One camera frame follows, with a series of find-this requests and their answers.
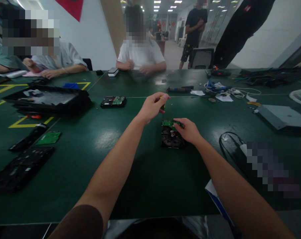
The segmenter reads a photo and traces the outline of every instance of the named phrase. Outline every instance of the office chair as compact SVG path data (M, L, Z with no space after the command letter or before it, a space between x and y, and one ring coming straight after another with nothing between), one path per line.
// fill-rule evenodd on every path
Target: office chair
M212 69L214 48L194 48L189 69Z
M92 70L93 70L93 67L92 67L92 61L91 61L90 58L85 58L85 59L83 59L83 62L86 63L87 68L88 68L89 71L92 71Z
M164 34L164 39L168 40L168 36L169 36L169 31L166 31L165 34Z

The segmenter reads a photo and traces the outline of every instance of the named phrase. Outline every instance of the pink cloth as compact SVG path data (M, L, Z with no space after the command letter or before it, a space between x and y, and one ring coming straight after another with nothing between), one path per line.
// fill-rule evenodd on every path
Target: pink cloth
M32 71L29 71L28 73L24 74L23 76L24 76L24 77L41 77L41 76L42 76L42 73L43 73L44 71L41 71L41 72L39 72L39 73L33 73Z

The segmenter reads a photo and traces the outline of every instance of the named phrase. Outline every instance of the white wall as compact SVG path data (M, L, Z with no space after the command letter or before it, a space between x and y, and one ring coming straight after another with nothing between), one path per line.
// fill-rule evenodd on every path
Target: white wall
M268 19L231 63L241 68L279 67L301 46L300 38L301 0L276 0Z
M78 22L55 0L40 0L45 10L54 10L60 35L71 42L82 58L92 60L93 70L109 70L116 65L116 54L100 0L84 0Z

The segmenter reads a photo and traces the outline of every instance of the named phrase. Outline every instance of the red banner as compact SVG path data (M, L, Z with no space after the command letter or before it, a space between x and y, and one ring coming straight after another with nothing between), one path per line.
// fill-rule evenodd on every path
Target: red banner
M83 7L83 0L55 0L77 21L80 21Z

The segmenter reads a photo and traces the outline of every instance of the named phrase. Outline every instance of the bracelet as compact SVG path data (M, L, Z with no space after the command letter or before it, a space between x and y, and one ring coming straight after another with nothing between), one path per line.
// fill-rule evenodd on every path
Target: bracelet
M64 68L64 67L62 67L62 69L63 69L63 70L64 70L64 71L65 71L67 74L69 74L69 73L68 73L68 71L67 71L67 70L65 70L65 68Z

